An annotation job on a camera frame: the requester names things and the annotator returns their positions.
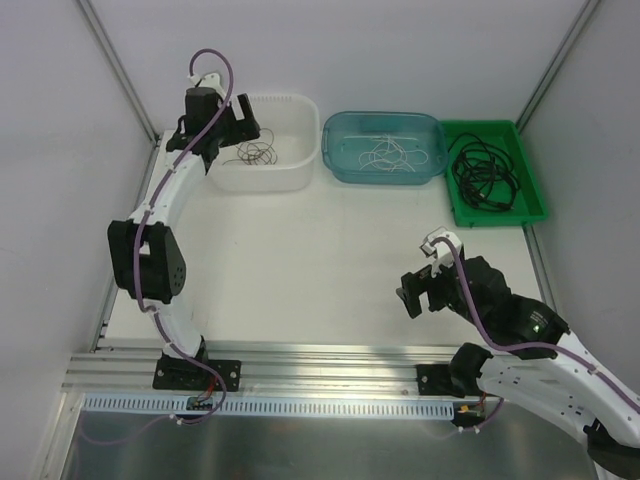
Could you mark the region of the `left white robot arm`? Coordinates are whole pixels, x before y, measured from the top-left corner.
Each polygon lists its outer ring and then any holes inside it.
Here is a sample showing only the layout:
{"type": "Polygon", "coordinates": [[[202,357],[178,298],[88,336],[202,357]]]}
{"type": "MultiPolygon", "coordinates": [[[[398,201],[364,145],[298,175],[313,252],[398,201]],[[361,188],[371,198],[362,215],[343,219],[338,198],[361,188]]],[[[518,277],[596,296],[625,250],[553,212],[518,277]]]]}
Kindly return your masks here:
{"type": "Polygon", "coordinates": [[[221,149],[255,140],[260,126],[247,94],[237,97],[196,86],[185,94],[185,112],[166,143],[167,166],[154,190],[125,220],[107,229],[115,282],[147,314],[164,342],[152,386],[156,390],[235,392],[241,363],[212,360],[191,319],[182,292],[187,264],[174,229],[187,200],[206,178],[221,149]]]}

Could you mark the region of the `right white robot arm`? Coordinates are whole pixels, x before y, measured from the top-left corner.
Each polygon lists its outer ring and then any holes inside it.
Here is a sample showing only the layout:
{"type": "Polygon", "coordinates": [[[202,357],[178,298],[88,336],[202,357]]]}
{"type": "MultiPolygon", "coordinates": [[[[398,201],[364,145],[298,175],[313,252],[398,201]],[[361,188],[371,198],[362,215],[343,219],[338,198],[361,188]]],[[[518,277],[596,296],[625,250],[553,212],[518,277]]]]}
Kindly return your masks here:
{"type": "Polygon", "coordinates": [[[515,294],[482,257],[458,254],[402,276],[396,291],[410,317],[448,309],[475,326],[447,365],[446,392],[487,394],[551,422],[621,479],[639,476],[639,396],[614,377],[539,300],[515,294]]]}

